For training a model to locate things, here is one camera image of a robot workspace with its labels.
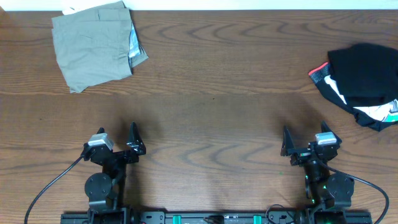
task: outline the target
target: green connector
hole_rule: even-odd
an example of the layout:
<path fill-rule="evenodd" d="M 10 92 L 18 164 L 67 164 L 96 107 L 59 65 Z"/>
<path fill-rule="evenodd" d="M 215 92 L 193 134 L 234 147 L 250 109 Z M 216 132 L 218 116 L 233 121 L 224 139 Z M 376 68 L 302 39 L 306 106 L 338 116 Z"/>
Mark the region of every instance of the green connector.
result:
<path fill-rule="evenodd" d="M 254 221 L 254 224 L 261 224 L 261 216 L 260 215 L 255 215 L 255 216 L 253 216 L 253 221 Z"/>
<path fill-rule="evenodd" d="M 181 224 L 181 215 L 173 216 L 173 224 Z"/>

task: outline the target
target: folded clothing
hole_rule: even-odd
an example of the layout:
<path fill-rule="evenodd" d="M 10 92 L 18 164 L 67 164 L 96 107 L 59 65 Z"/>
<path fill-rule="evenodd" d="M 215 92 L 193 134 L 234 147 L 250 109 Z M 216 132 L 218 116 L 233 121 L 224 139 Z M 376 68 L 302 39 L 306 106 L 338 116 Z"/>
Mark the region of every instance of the folded clothing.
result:
<path fill-rule="evenodd" d="M 126 78 L 131 21 L 88 21 L 53 30 L 57 62 L 71 93 Z"/>
<path fill-rule="evenodd" d="M 328 52 L 332 79 L 350 106 L 381 106 L 398 98 L 398 50 L 356 44 Z"/>
<path fill-rule="evenodd" d="M 71 93 L 126 78 L 133 66 L 148 58 L 139 57 L 145 51 L 122 1 L 55 17 L 52 22 L 57 62 Z"/>
<path fill-rule="evenodd" d="M 309 76 L 324 98 L 353 114 L 359 125 L 381 131 L 398 123 L 397 100 L 392 100 L 381 106 L 352 107 L 348 105 L 346 97 L 341 94 L 333 79 L 333 69 L 328 62 L 312 70 Z"/>

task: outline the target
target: folded khaki shorts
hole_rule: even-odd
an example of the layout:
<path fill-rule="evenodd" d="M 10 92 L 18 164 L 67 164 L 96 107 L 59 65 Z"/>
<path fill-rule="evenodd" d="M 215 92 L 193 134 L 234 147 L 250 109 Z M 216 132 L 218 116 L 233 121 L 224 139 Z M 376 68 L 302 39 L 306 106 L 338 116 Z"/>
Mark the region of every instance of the folded khaki shorts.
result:
<path fill-rule="evenodd" d="M 126 78 L 147 59 L 129 58 L 131 18 L 122 1 L 52 19 L 57 62 L 71 93 Z"/>

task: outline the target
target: wooden table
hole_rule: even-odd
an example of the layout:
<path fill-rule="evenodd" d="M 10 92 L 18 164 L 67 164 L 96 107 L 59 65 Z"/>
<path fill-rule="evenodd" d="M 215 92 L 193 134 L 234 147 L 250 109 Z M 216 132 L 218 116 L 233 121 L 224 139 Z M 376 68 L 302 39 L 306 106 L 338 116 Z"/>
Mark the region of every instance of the wooden table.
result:
<path fill-rule="evenodd" d="M 120 81 L 70 94 L 55 60 L 51 18 L 0 18 L 0 222 L 22 223 L 37 193 L 79 155 L 99 127 L 126 148 L 131 121 L 147 155 L 129 166 L 125 202 L 167 210 L 302 207 L 304 172 L 280 157 L 282 127 L 305 145 L 325 120 L 343 140 L 330 165 L 390 196 L 398 222 L 398 126 L 378 133 L 324 99 L 307 73 L 328 50 L 358 42 L 398 48 L 396 11 L 133 12 L 150 59 Z M 35 205 L 30 223 L 85 211 L 80 162 Z M 355 184 L 353 206 L 374 221 L 382 195 Z"/>

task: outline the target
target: white wall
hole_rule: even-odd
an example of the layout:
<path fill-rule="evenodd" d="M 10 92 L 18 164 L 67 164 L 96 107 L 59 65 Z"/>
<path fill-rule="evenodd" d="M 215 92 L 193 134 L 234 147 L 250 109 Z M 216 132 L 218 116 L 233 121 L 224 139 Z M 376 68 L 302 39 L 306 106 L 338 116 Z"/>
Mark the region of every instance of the white wall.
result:
<path fill-rule="evenodd" d="M 61 11 L 115 1 L 0 0 L 0 6 L 5 11 Z M 124 4 L 133 10 L 398 9 L 398 0 L 124 0 Z"/>

